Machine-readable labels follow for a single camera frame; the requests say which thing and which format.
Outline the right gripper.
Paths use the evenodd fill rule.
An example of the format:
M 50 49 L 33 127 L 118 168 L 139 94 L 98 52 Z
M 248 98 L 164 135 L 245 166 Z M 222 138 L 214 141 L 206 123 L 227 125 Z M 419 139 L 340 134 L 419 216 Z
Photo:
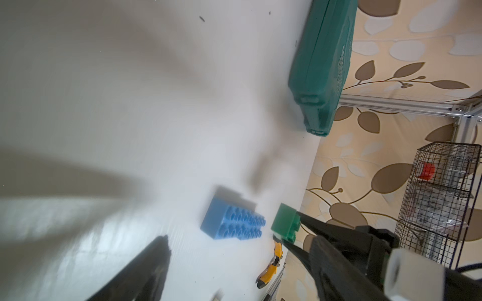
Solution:
M 385 278 L 387 264 L 393 249 L 398 248 L 400 239 L 387 229 L 371 226 L 357 226 L 355 230 L 327 224 L 304 213 L 297 212 L 301 224 L 318 237 L 326 238 L 339 250 L 363 252 L 355 257 L 354 266 L 367 278 Z M 310 255 L 291 242 L 273 235 L 277 243 L 285 246 L 311 273 Z

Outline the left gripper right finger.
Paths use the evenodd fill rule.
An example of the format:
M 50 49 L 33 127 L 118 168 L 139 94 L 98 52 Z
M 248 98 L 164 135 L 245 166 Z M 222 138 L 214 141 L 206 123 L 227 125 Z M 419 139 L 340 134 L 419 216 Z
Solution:
M 324 237 L 312 240 L 310 274 L 320 300 L 387 300 L 384 293 Z

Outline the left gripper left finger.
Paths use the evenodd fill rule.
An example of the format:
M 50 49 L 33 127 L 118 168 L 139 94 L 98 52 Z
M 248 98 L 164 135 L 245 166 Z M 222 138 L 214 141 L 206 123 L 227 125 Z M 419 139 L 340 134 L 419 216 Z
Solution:
M 156 237 L 89 300 L 160 300 L 170 258 L 168 236 Z

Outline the green lego brick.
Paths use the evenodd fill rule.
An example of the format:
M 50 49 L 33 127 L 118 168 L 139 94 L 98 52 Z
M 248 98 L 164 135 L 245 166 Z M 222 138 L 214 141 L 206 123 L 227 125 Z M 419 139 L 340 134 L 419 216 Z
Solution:
M 297 210 L 281 203 L 271 226 L 274 236 L 279 240 L 286 240 L 292 244 L 296 241 L 296 234 L 300 229 L 301 217 Z

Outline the blue lego brick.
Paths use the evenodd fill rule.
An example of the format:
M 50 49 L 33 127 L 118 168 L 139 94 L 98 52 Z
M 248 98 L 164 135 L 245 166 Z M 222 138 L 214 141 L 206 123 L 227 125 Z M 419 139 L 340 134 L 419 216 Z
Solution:
M 200 229 L 214 240 L 251 240 L 262 236 L 265 218 L 220 198 L 213 198 Z

